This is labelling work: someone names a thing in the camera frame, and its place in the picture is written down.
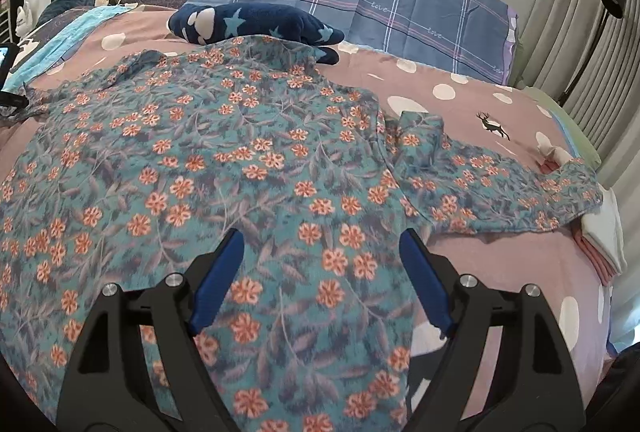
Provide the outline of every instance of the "floor lamp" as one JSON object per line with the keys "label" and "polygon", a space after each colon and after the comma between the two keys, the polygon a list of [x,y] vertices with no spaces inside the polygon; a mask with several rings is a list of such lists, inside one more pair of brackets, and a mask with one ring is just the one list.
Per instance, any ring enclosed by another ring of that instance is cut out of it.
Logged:
{"label": "floor lamp", "polygon": [[604,32],[604,27],[607,24],[607,19],[609,19],[609,16],[614,16],[616,19],[622,19],[622,16],[624,14],[626,0],[601,0],[601,1],[602,1],[602,4],[604,5],[604,10],[602,11],[602,15],[600,16],[600,23],[598,24],[598,30],[596,31],[596,36],[593,38],[593,41],[591,42],[591,46],[589,47],[587,56],[585,57],[584,62],[582,63],[582,66],[578,71],[578,74],[569,84],[569,87],[565,89],[564,92],[560,95],[560,98],[558,99],[558,104],[560,105],[560,107],[564,106],[564,103],[567,101],[567,98],[569,98],[569,95],[571,95],[571,93],[574,92],[575,86],[577,86],[578,82],[580,81],[580,78],[582,77],[584,70],[587,69],[587,65],[589,64],[589,61],[593,56],[593,52],[596,51],[596,46],[600,41],[600,37],[602,37],[602,33]]}

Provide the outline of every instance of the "green cloth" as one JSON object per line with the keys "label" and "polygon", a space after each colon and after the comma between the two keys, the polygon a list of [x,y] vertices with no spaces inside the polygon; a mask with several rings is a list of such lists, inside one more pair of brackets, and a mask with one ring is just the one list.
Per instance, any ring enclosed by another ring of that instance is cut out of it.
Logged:
{"label": "green cloth", "polygon": [[574,145],[578,152],[580,153],[580,157],[583,158],[585,163],[589,165],[589,167],[593,168],[593,170],[598,170],[600,165],[602,164],[602,160],[598,155],[598,151],[596,151],[595,147],[591,145],[589,139],[584,136],[584,133],[580,130],[580,127],[573,121],[573,119],[565,112],[562,107],[556,104],[556,101],[550,96],[546,95],[541,89],[534,87],[526,87],[523,89],[523,92],[526,93],[529,97],[533,98],[538,105],[544,107],[548,111],[551,111],[555,114],[556,117],[560,120],[564,128],[571,136],[571,139],[574,141]]}

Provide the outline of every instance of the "plush toy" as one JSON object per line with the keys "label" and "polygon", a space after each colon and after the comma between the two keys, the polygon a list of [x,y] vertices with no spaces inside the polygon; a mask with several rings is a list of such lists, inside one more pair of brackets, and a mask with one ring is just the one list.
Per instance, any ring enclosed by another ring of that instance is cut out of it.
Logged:
{"label": "plush toy", "polygon": [[[309,46],[338,44],[344,34],[299,8],[271,3],[200,6],[185,3],[169,18],[169,30],[192,44],[211,44],[239,35],[271,35]],[[338,54],[318,48],[319,64],[336,64]]]}

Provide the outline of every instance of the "light blue towel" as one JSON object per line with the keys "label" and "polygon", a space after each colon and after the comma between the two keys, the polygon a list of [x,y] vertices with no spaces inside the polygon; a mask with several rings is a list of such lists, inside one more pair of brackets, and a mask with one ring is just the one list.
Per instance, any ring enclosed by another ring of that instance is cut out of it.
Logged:
{"label": "light blue towel", "polygon": [[81,15],[30,57],[4,83],[3,91],[15,93],[23,84],[46,72],[74,45],[83,41],[98,25],[119,14],[128,12],[131,6],[98,6]]}

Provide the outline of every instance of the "light blue star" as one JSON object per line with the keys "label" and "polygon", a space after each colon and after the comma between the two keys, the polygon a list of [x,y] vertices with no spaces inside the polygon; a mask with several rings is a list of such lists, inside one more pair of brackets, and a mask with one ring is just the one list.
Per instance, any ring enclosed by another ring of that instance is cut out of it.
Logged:
{"label": "light blue star", "polygon": [[331,34],[334,32],[333,28],[328,28],[326,24],[323,24],[324,28],[318,30],[320,37],[316,42],[327,42]]}
{"label": "light blue star", "polygon": [[240,19],[240,17],[239,17],[240,10],[242,10],[242,8],[238,8],[236,10],[236,12],[234,13],[233,17],[224,18],[224,21],[225,21],[225,24],[226,24],[225,38],[229,38],[231,36],[237,37],[238,36],[238,27],[242,23],[246,22],[246,19]]}
{"label": "light blue star", "polygon": [[269,30],[269,33],[271,34],[271,37],[282,38],[282,35],[278,31],[278,28],[279,28],[279,26],[276,26],[275,30]]}

